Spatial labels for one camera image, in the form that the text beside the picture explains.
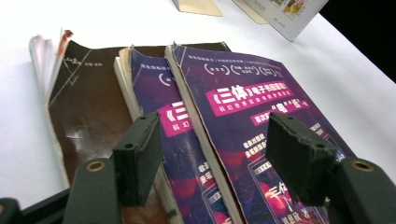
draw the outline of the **purple book cover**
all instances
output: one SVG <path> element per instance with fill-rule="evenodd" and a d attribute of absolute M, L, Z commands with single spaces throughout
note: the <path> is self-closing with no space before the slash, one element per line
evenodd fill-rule
<path fill-rule="evenodd" d="M 161 115 L 163 168 L 185 223 L 231 222 L 165 58 L 133 49 L 134 94 Z"/>
<path fill-rule="evenodd" d="M 321 207 L 292 204 L 265 158 L 270 112 L 291 114 L 354 156 L 282 63 L 174 45 L 177 64 L 248 223 L 329 223 Z"/>

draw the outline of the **book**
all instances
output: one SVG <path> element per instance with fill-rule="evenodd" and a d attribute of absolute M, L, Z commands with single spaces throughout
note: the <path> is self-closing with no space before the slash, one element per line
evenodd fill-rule
<path fill-rule="evenodd" d="M 297 37 L 328 1 L 243 0 L 289 41 Z M 234 0 L 234 2 L 238 6 L 241 5 L 241 1 Z"/>
<path fill-rule="evenodd" d="M 213 176 L 218 180 L 225 172 L 246 222 L 329 223 L 323 207 L 291 203 L 264 158 L 270 112 L 291 114 L 333 142 L 339 148 L 337 160 L 354 156 L 284 64 L 177 44 L 166 47 L 165 58 Z"/>
<path fill-rule="evenodd" d="M 193 46 L 229 50 L 224 43 Z M 115 61 L 115 69 L 125 101 L 140 109 L 137 114 L 130 110 L 132 118 L 153 111 L 161 115 L 164 156 L 155 187 L 168 221 L 232 223 L 163 54 L 161 46 L 125 48 Z"/>
<path fill-rule="evenodd" d="M 46 51 L 41 48 L 48 45 L 35 43 L 41 38 L 31 39 L 31 53 L 35 64 L 40 64 L 36 71 L 42 71 L 42 67 L 54 71 L 45 74 L 40 84 L 45 90 L 43 99 L 49 95 L 44 107 L 48 110 L 54 147 L 60 150 L 60 165 L 71 183 L 84 161 L 108 158 L 132 124 L 113 68 L 115 57 L 124 47 L 89 49 L 67 39 L 68 45 L 52 46 L 44 56 Z M 50 57 L 55 59 L 37 60 Z M 155 188 L 151 188 L 145 207 L 124 207 L 122 215 L 125 223 L 166 222 Z"/>

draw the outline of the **purple magazine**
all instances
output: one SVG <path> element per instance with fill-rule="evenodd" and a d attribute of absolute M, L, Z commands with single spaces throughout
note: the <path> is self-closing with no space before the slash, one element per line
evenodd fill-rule
<path fill-rule="evenodd" d="M 132 54 L 134 94 L 143 114 L 161 115 L 163 168 L 184 222 L 231 222 L 165 58 Z"/>
<path fill-rule="evenodd" d="M 291 203 L 286 186 L 264 158 L 270 112 L 291 114 L 335 143 L 337 160 L 354 156 L 285 66 L 234 52 L 179 45 L 173 51 L 246 221 L 329 223 L 324 208 Z"/>

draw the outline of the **white surface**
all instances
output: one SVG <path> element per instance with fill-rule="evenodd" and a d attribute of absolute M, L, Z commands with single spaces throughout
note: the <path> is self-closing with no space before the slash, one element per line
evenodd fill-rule
<path fill-rule="evenodd" d="M 291 43 L 217 3 L 223 17 L 179 12 L 172 0 L 0 0 L 0 198 L 26 207 L 65 188 L 28 50 L 31 36 L 61 27 L 89 48 L 225 41 L 281 61 L 352 150 L 396 182 L 396 85 L 320 15 Z"/>

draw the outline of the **white table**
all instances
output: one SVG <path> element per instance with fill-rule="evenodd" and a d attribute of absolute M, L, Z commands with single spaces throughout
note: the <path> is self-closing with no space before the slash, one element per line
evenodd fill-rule
<path fill-rule="evenodd" d="M 217 3 L 223 17 L 178 12 L 172 0 L 1 0 L 0 198 L 24 208 L 67 188 L 28 49 L 61 27 L 89 48 L 225 41 L 281 61 L 357 156 L 396 182 L 396 85 L 320 15 L 290 43 L 231 0 Z"/>

